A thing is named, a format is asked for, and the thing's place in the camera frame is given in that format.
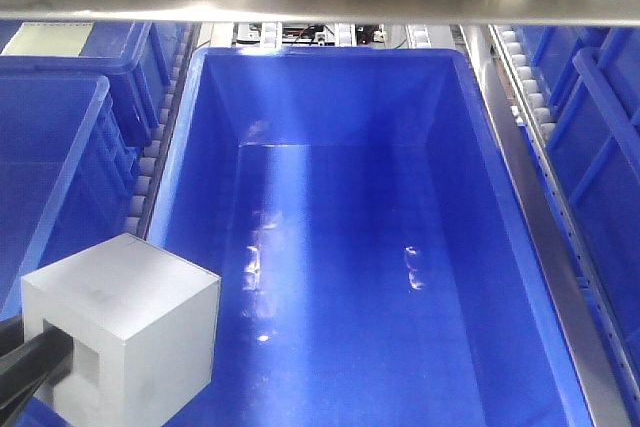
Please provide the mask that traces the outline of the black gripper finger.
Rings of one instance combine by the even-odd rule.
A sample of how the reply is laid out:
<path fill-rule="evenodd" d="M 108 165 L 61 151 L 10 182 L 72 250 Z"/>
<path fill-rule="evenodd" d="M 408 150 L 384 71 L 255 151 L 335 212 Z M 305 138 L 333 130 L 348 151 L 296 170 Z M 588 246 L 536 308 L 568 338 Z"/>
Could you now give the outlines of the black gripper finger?
<path fill-rule="evenodd" d="M 50 327 L 26 340 L 21 316 L 2 320 L 1 419 L 16 420 L 72 351 L 72 338 L 57 327 Z"/>

